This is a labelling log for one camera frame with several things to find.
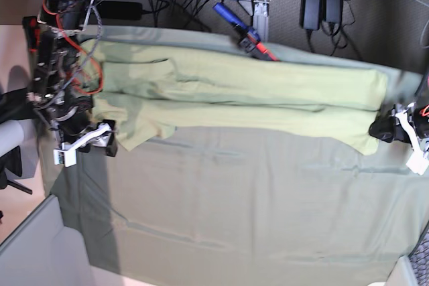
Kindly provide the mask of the robot arm at left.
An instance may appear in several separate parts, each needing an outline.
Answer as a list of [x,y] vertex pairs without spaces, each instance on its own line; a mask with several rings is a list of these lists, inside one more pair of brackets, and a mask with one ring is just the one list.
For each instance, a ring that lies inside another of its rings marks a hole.
[[399,141],[410,144],[415,139],[418,145],[425,142],[423,152],[428,152],[428,70],[408,104],[395,103],[389,110],[380,113],[369,127],[369,135],[380,141]]

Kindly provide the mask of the robot arm at right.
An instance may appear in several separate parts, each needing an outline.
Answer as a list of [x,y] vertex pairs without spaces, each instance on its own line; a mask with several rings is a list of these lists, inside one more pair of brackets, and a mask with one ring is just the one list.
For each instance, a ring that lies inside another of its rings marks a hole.
[[66,166],[91,147],[117,153],[115,121],[91,121],[93,95],[103,88],[103,72],[93,58],[101,38],[98,0],[43,0],[27,41],[36,54],[27,101],[58,144],[54,161]]

